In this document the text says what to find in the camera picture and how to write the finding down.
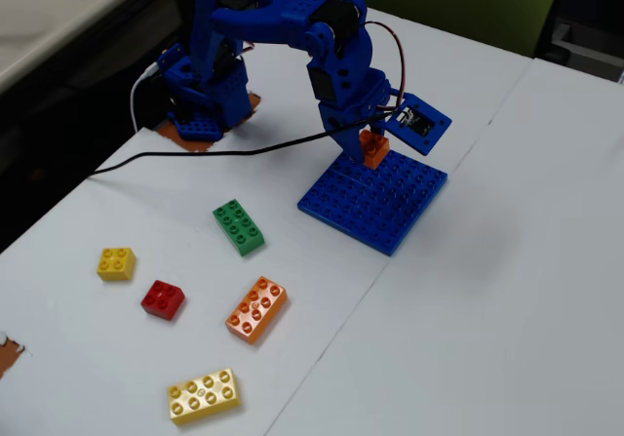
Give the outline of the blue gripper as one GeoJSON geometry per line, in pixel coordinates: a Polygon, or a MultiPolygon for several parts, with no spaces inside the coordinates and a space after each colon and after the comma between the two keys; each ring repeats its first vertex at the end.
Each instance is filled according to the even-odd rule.
{"type": "Polygon", "coordinates": [[[384,136],[389,110],[389,82],[375,68],[352,74],[349,69],[325,70],[318,64],[307,66],[308,75],[321,114],[324,130],[358,164],[364,163],[360,131],[384,136]]]}

